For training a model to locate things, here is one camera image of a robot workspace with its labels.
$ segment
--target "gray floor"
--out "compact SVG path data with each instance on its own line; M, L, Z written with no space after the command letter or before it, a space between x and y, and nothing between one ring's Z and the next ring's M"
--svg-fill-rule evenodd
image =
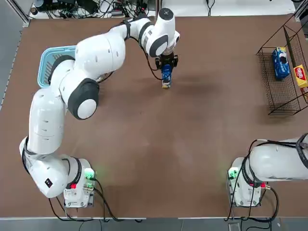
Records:
M228 223L223 219L147 219L142 223L133 220L122 222L110 221L103 223L103 231L228 231ZM42 220L7 220L0 222L1 231L77 231L81 222L64 222L56 219ZM268 224L259 224L254 221L243 222L245 231L250 226L266 228ZM81 231L100 231L98 220L89 221L82 225ZM308 219L306 218L283 218L276 219L272 223L272 231L306 231L308 229Z
M0 0L0 109L20 39L19 31L22 30L22 25L22 20L9 7L5 0Z

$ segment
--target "cable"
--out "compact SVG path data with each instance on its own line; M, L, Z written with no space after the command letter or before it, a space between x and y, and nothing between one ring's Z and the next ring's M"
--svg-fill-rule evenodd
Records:
M63 206L61 205L61 203L60 203L58 197L56 197L56 198L57 198L57 200L58 200L58 202L59 202L59 205L60 205L61 209L65 212L65 210L64 210ZM49 204L50 204L50 207L51 207L51 209L52 209L53 214L54 214L59 220L62 220L62 221L78 221L78 222L86 222L86 221L92 221L92 220L94 220L94 219L88 219L88 220L73 219L73 218L71 218L68 214L67 214L67 216L68 216L69 219L62 219L62 218L60 218L60 217L56 214L56 212L54 211L50 198L48 198L48 200L49 200Z
M252 145L253 145L255 142L257 142L257 141L258 141L258 140L252 141L252 143L250 144L250 147L249 147L249 149L248 149L248 154L247 154L247 156L244 158L243 162L248 158L248 156L250 155L250 152L251 152ZM238 179L239 179L239 176L240 176L240 173L241 173L242 169L243 169L243 164L241 165L241 168L240 168L240 170L239 170L239 172L238 172L238 174L237 174L237 177L236 177L236 180L235 180L235 186L234 186L234 189L233 189L232 199L231 199L231 201L230 201L230 210L229 210L229 214L228 214L227 218L224 218L224 221L228 221L228 220L230 219L231 212L232 212L232 205L233 205L233 201L234 201L235 188L236 188L237 181L238 181Z
M235 186L234 186L234 189L233 189L233 195L232 195L232 199L231 199L231 205L230 205L230 210L229 210L229 214L227 216L226 219L224 219L225 221L228 221L230 219L230 216L231 216L231 211L232 211L232 205L233 205L233 201L234 201L234 194L235 194L235 188L237 186L237 181L238 181L238 178L239 178L239 175L243 169L243 166L244 164L246 163L246 160L247 158L249 158L250 156L250 153L251 153L251 148L252 148L252 145L256 142L256 141L265 141L263 143L260 143L258 144L257 146L261 146L261 145L264 145L264 144L276 144L276 145L280 145L280 146L286 146L286 147L291 147L291 148L295 148L295 146L292 146L291 144L293 144L293 142L279 142L279 141L269 141L269 140L254 140L250 147L249 147L249 150L248 150L248 154L247 156L244 158L243 162L242 162L242 165L241 165L241 168L238 172L238 175L237 175L237 178L236 178L236 181L235 181ZM241 220L241 223L242 221L245 221L245 220L248 220L248 219L251 219L251 220L254 220L254 221L257 221L257 222L260 222L260 223L267 223L267 222L272 222L276 217L277 217L277 214L278 214L278 210L279 210L279 198L278 198L278 194L276 193L276 191L270 187L269 188L274 194L275 194L275 197L276 197L276 208L275 208L275 212L273 214L273 216L271 218L269 218L269 220L261 220L261 219L257 219L257 218L251 218L250 217L250 213L251 213L251 205L252 205L252 200L250 201L250 207L249 207L249 214L248 214L248 217L240 217L239 219Z
M257 226L250 226L250 227L248 227L248 228L246 229L246 231L248 231L249 229L253 229L253 228L255 228L255 229L260 229L260 230L268 230L268 229L271 229L271 222L269 222L269 226L266 227L266 228L257 227Z
M97 179L95 179L95 181L99 184L101 191L102 191L102 194L103 194L103 187L102 187L101 183ZM104 216L104 222L109 222L109 220L106 220L106 218L105 218L105 205L103 205L103 216Z
M254 221L257 221L257 222L261 222L261 223L267 223L267 222L272 222L277 217L278 210L279 210L279 197L278 197L278 194L276 193L276 191L272 187L270 187L270 190L274 193L274 195L276 197L276 208L275 208L275 212L274 212L273 216L271 216L271 218L269 220L260 220L260 219L257 219L257 218L249 218L250 220L254 220Z
M101 220L100 220L100 219L98 219L98 221L100 222L101 231L103 231L102 222L101 222ZM83 224L84 224L84 223L85 223L84 221L81 223L81 225L79 226L78 231L80 231L80 229L81 229L81 227L83 226Z
M206 0L206 5L208 7L208 13L207 13L207 16L211 16L211 10L212 10L212 7L214 6L215 4L215 0L213 1L213 4L211 6L208 5L208 1L209 0Z
M104 2L107 2L108 8L105 12L103 12L101 10L101 6ZM103 18L105 17L106 14L111 13L111 11L109 10L112 3L114 2L114 0L112 0L111 2L108 2L107 0L98 0L98 11L94 12L93 14L88 13L85 9L81 8L80 6L76 6L76 7L72 7L72 8L66 8L66 9L58 9L58 14L56 15L54 13L55 10L49 9L48 11L46 11L46 14L49 18L76 18L76 19L84 19L84 18Z
M241 231L243 230L243 221L244 220L241 220ZM263 227L257 227L257 226L250 226L246 229L246 231L248 231L249 229L252 229L252 228L255 228L255 229L261 229L261 230L268 230L270 229L271 230L271 222L268 222L269 226L266 227L266 228L263 228Z
M242 220L249 220L249 218L250 218L251 205L252 205L252 201L253 201L253 199L254 199L254 192L255 192L255 179L254 179L254 186L252 186L252 194L251 194L251 200L250 200L250 206L249 206L248 217L247 217L247 218L243 218Z
M118 218L116 218L116 217L113 215L113 213L111 212L111 209L110 209L110 207L109 207L109 205L108 205L108 203L107 203L107 201L106 201L106 199L105 199L105 197L104 197L104 195L103 195L103 187L102 187L101 183L98 181L98 179L95 179L95 181L99 184L99 186L100 186L102 192L100 192L100 191L99 191L98 189L96 189L96 188L94 188L94 191L103 199L103 202L104 202L104 204L106 205L106 207L107 207L107 209L108 209L108 212L109 212L110 216L112 217L112 219L113 219L114 221L118 221L118 222L124 221L123 219L118 219Z
M142 49L142 51L143 51L143 53L144 53L144 55L145 55L145 57L146 57L148 66L149 66L149 68L150 68L150 70L151 70L153 76L154 76L157 80L162 80L162 78L157 77L157 76L155 75L155 73L154 73L154 71L157 71L157 70L159 70L159 69L153 69L153 68L151 67L151 64L150 64L150 61L149 61L149 56L147 55L147 53L145 52L145 50L143 49L143 47L141 47L141 49Z

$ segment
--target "yellow box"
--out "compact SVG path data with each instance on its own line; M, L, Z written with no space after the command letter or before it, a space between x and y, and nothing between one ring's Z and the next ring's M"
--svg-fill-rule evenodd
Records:
M300 87L302 94L305 94L304 98L306 102L308 103L308 95L306 95L306 93L308 93L308 82L307 82L307 76L305 74L303 65L299 65L295 67L294 73L295 73L297 85Z

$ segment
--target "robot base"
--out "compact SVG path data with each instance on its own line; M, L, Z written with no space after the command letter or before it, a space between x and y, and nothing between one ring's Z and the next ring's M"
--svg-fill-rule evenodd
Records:
M71 189L64 189L63 192L65 206L67 208L85 208L88 205L93 205L93 189L95 186L95 181L86 179L86 170L92 170L92 168L87 160L79 159L79 161L81 163L81 176L79 182L76 184L76 187Z
M250 207L250 204L251 207L258 206L261 195L261 187L254 189L254 197L252 198L252 203L251 203L253 187L246 183L246 181L243 178L242 171L238 177L237 185L235 186L236 178L242 166L243 160L244 160L243 157L236 158L231 168L228 171L227 181L229 186L230 202L232 200L233 191L235 187L234 199L233 199L233 204L235 206Z

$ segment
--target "black cable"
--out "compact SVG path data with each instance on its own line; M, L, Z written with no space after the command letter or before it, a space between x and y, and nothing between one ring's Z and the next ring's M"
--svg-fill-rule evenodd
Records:
M102 222L101 222L101 220L100 219L98 219L98 221L100 222L100 226L101 226L101 231L103 231L103 226L102 226ZM81 223L81 225L79 226L79 229L78 229L78 231L80 231L80 229L81 229L81 227L82 227L82 225L84 224L85 222L83 221L82 223Z
M274 193L274 195L276 197L276 208L275 208L275 212L274 212L273 216L271 216L271 218L269 220L260 220L260 219L257 219L257 218L249 218L250 220L254 220L254 221L257 221L257 222L261 222L261 223L267 223L267 222L272 222L277 217L278 210L279 210L279 197L278 197L278 194L276 193L276 191L272 187L270 187L270 190Z
M250 155L250 152L251 152L252 145L253 145L255 142L257 142L257 141L258 141L258 140L252 141L252 143L250 144L250 147L249 147L249 149L248 149L248 154L247 154L247 156L244 158L243 162L245 162L245 159L248 158L248 156ZM239 170L239 172L238 172L238 174L237 174L237 177L236 177L236 180L235 180L235 186L234 186L234 189L233 189L232 199L231 199L231 201L230 201L230 210L229 210L229 214L228 214L227 218L224 218L224 221L228 221L228 220L230 219L231 212L232 212L233 201L234 201L235 188L236 188L237 181L238 181L238 179L239 179L239 176L240 176L240 173L241 173L242 169L243 169L243 164L241 165L240 170Z
M243 230L243 221L244 220L241 220L241 231ZM271 230L271 222L268 222L269 226L266 227L266 228L263 228L263 227L257 227L257 226L250 226L246 229L246 231L248 231L249 229L252 229L252 228L255 228L255 229L261 229L261 230L268 230L270 229Z
M211 6L208 5L208 0L206 0L206 5L207 5L207 7L208 7L207 16L211 16L211 10L212 10L212 7L214 6L214 4L215 4L215 0L213 1L213 3L212 3Z
M249 206L248 217L243 218L242 220L249 220L249 218L250 218L252 201L253 201L253 199L254 199L254 192L255 192L255 179L254 179L254 186L252 186L252 194L251 194L251 200L250 200L250 206Z
M59 202L59 205L60 205L61 209L65 212L65 210L64 210L62 204L60 203L58 197L56 197L56 198L57 198L57 200L58 200L58 202ZM92 220L94 220L94 219L88 219L88 220L74 219L74 218L71 218L68 214L67 214L68 219L62 219L62 218L60 218L60 217L56 214L56 212L54 211L50 198L48 198L48 200L49 200L49 204L50 204L50 207L51 207L51 209L52 209L53 214L54 214L59 220L62 220L62 221L78 221L78 222L86 222L86 221L92 221Z
M96 189L96 188L94 188L94 191L103 199L103 202L105 203L105 205L106 205L106 207L107 207L107 209L108 209L108 212L109 212L110 216L112 217L112 219L113 219L114 221L117 221L117 222L124 221L123 219L118 219L118 218L116 218L116 217L113 215L113 213L112 213L112 211L111 211L111 209L110 209L110 207L109 207L109 205L108 205L108 203L107 203L107 201L106 201L104 195L103 195L98 189Z
M146 57L148 66L149 66L149 68L150 68L150 70L151 70L153 76L154 76L156 79L158 79L158 80L162 80L161 78L157 77L157 76L155 75L155 73L154 73L154 71L157 71L157 70L159 70L159 69L153 69L153 68L151 67L151 64L150 64L150 61L149 61L149 56L147 55L147 53L145 52L145 50L143 49L143 47L141 47L141 49L142 49L142 51L143 51L143 53L144 53L144 55L145 55L145 57Z
M95 181L99 184L100 189L101 189L102 194L103 194L103 187L102 187L101 183L97 179L95 179ZM103 204L103 216L104 216L103 217L104 218L104 222L109 222L109 220L106 220L106 218L105 218L105 204Z
M270 227L271 227L271 223L269 222L269 226L266 227L266 228L257 227L257 226L250 226L250 227L248 227L248 228L246 229L246 231L248 231L249 229L253 229L253 228L255 228L255 229L260 229L260 230L268 230L268 229L270 229Z
M129 13L126 8L126 0L120 0L121 10L124 13L125 17L129 18Z
M111 211L111 209L110 209L110 207L109 207L109 205L108 205L108 203L107 203L107 201L106 201L106 199L105 199L105 197L104 197L104 194L103 194L103 187L102 187L101 183L100 183L97 179L95 179L95 181L99 184L99 186L100 186L102 192L100 192L100 191L99 191L98 189L96 189L96 188L94 188L94 191L103 199L103 202L105 203L105 205L106 205L106 207L107 207L107 209L108 209L108 212L109 212L110 216L112 217L112 219L113 219L114 221L124 221L123 219L118 219L118 218L116 218L116 217L113 215L113 213L112 213L112 211Z
M109 9L110 9L110 7L111 7L111 5L112 5L112 3L114 2L114 0L112 0L111 2L108 2L108 1L106 1L106 0L104 0L105 2L107 2L108 4L109 4L109 6L108 6L108 8L106 9L106 12L101 12L101 13L103 13L103 15L101 16L101 18L104 18L105 17L105 15L106 15L106 13L110 13L111 11L109 11Z
M50 204L50 207L51 207L51 209L52 209L53 214L54 214L59 220L62 220L62 221L73 221L73 220L71 220L71 219L62 219L61 217L59 217L59 216L56 214L56 212L54 211L54 209L53 209L53 206L52 206L52 203L51 203L50 198L48 198L48 200L49 200L49 204Z
M258 202L258 204L257 204L256 206L261 205L261 202L262 202L262 200L263 200L263 197L264 197L265 193L266 193L266 189L264 189L264 192L263 192L263 194L261 195L260 200L259 200L259 202Z

